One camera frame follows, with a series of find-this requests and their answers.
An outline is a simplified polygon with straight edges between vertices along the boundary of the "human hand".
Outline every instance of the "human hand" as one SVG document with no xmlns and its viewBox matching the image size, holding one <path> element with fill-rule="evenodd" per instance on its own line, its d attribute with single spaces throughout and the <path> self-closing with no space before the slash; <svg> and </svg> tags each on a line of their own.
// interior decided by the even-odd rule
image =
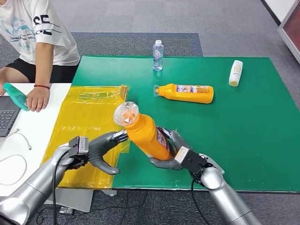
<svg viewBox="0 0 300 225">
<path fill-rule="evenodd" d="M 41 109 L 45 109 L 49 100 L 50 90 L 44 87 L 34 87 L 27 95 L 27 107 L 37 113 Z"/>
<path fill-rule="evenodd" d="M 3 88 L 4 83 L 0 82 L 0 95 L 5 95 L 5 90 Z"/>
</svg>

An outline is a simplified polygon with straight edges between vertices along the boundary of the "laptop keyboard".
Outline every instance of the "laptop keyboard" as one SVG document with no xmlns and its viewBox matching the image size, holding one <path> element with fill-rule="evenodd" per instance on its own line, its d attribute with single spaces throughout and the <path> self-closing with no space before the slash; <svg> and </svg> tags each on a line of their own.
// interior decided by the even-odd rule
<svg viewBox="0 0 300 225">
<path fill-rule="evenodd" d="M 14 110 L 0 111 L 0 129 L 6 129 L 14 113 Z"/>
</svg>

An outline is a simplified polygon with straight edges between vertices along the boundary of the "transparent bottle cap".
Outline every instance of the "transparent bottle cap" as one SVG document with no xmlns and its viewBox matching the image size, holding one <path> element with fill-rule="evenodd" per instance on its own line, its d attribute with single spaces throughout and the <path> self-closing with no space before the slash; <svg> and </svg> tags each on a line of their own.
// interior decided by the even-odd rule
<svg viewBox="0 0 300 225">
<path fill-rule="evenodd" d="M 124 102 L 119 105 L 114 113 L 115 123 L 119 126 L 133 124 L 139 115 L 139 107 L 134 102 Z"/>
<path fill-rule="evenodd" d="M 153 89 L 153 93 L 154 93 L 155 97 L 159 96 L 159 86 L 155 84 Z"/>
<path fill-rule="evenodd" d="M 158 46 L 158 47 L 161 46 L 161 41 L 161 40 L 156 40 L 155 41 L 155 46 Z"/>
</svg>

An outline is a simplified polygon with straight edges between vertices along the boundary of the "white t-shirt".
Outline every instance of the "white t-shirt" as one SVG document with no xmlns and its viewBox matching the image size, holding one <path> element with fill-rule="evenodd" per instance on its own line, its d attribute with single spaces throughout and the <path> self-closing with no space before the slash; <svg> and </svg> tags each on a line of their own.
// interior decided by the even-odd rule
<svg viewBox="0 0 300 225">
<path fill-rule="evenodd" d="M 80 60 L 75 41 L 51 0 L 8 0 L 0 5 L 0 34 L 30 64 L 35 64 L 38 42 L 54 45 L 54 65 L 75 66 Z"/>
</svg>

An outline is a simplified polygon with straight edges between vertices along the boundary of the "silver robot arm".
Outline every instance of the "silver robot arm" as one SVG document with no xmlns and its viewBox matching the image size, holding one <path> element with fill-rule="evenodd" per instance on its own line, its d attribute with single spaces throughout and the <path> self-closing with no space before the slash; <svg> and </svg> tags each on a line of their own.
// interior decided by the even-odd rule
<svg viewBox="0 0 300 225">
<path fill-rule="evenodd" d="M 25 225 L 52 193 L 52 174 L 57 160 L 69 146 L 57 149 L 54 154 L 31 175 L 9 197 L 0 202 L 0 224 Z M 63 177 L 68 166 L 73 162 L 64 156 L 57 167 L 56 186 Z"/>
<path fill-rule="evenodd" d="M 158 168 L 188 169 L 197 183 L 207 188 L 216 209 L 226 225 L 262 225 L 235 190 L 226 183 L 223 177 L 225 172 L 219 165 L 209 156 L 194 152 L 176 131 L 158 129 L 170 140 L 176 156 L 166 161 L 152 158 L 151 163 Z"/>
<path fill-rule="evenodd" d="M 85 137 L 76 137 L 66 146 L 57 148 L 51 158 L 42 164 L 11 195 L 0 202 L 0 225 L 25 225 L 52 194 L 53 174 L 57 163 L 57 187 L 65 172 L 78 169 L 87 162 L 108 174 L 118 174 L 118 168 L 103 160 L 110 149 L 127 139 L 125 131 L 110 132 L 90 143 Z"/>
</svg>

